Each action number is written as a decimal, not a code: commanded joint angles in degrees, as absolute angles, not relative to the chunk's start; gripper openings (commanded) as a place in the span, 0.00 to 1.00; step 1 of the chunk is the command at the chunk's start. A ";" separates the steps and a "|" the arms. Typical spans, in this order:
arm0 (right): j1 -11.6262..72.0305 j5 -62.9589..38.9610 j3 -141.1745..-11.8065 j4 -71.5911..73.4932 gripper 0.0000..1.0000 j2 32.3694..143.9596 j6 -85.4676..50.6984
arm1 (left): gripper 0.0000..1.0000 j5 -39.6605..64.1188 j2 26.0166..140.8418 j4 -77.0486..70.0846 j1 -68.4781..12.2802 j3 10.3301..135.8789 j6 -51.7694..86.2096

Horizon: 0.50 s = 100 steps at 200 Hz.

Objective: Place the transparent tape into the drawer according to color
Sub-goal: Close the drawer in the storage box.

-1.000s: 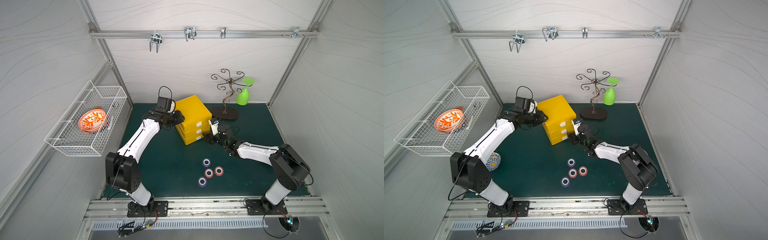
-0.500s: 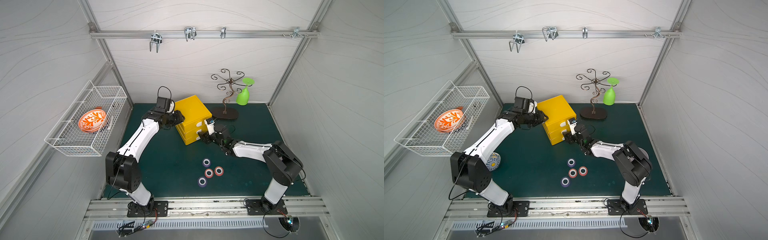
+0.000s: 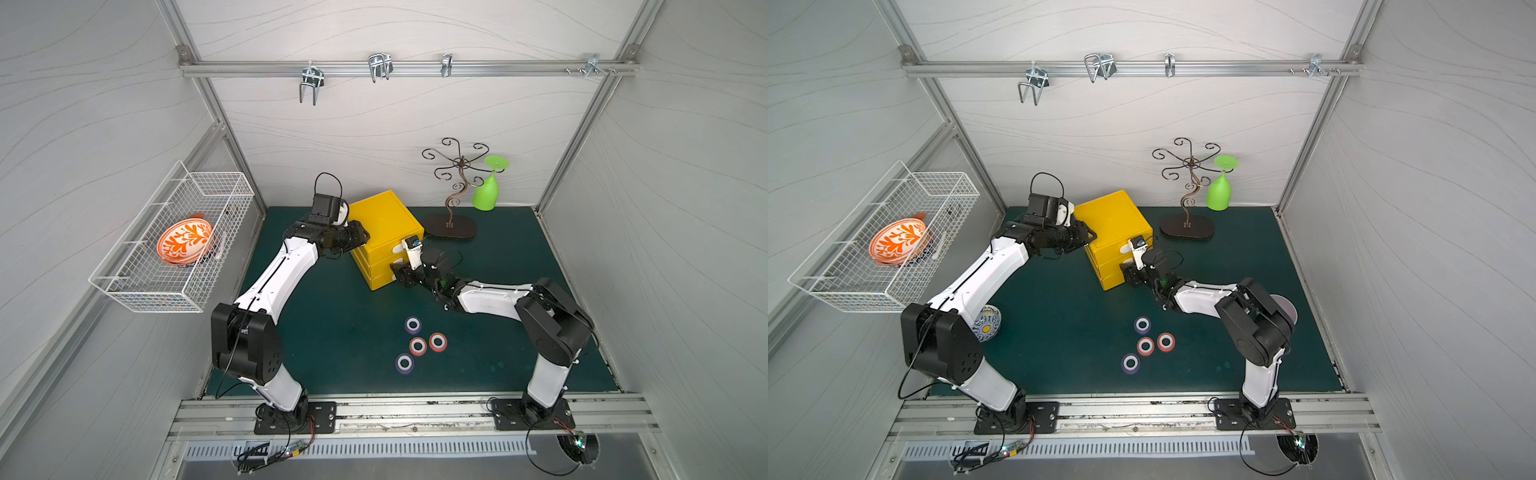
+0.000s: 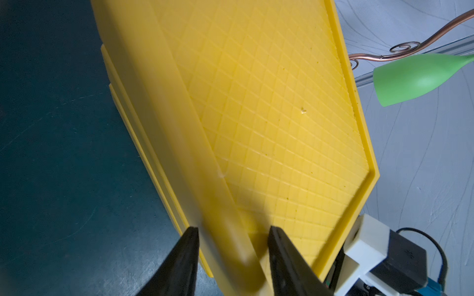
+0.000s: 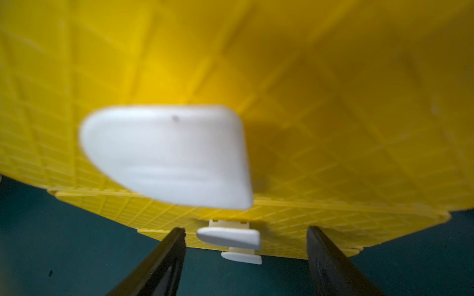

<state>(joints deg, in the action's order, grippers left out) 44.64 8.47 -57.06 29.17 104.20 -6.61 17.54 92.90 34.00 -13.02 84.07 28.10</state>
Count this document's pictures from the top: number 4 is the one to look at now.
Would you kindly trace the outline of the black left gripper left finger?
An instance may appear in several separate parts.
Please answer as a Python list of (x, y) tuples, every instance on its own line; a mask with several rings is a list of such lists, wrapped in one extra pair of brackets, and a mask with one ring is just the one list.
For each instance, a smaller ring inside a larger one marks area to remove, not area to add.
[(139, 296), (193, 296), (199, 258), (199, 230), (188, 227)]

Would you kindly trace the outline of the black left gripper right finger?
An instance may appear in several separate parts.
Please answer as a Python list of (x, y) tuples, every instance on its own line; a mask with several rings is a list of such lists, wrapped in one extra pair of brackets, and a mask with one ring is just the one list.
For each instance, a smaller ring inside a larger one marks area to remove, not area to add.
[(311, 270), (284, 230), (271, 226), (267, 240), (276, 296), (332, 296)]

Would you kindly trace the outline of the yellow plastic drawer cabinet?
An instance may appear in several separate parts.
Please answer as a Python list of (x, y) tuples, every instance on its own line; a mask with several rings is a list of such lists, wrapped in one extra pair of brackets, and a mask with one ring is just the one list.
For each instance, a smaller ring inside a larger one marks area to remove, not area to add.
[(93, 1), (116, 107), (226, 296), (277, 226), (325, 279), (380, 173), (333, 1)]

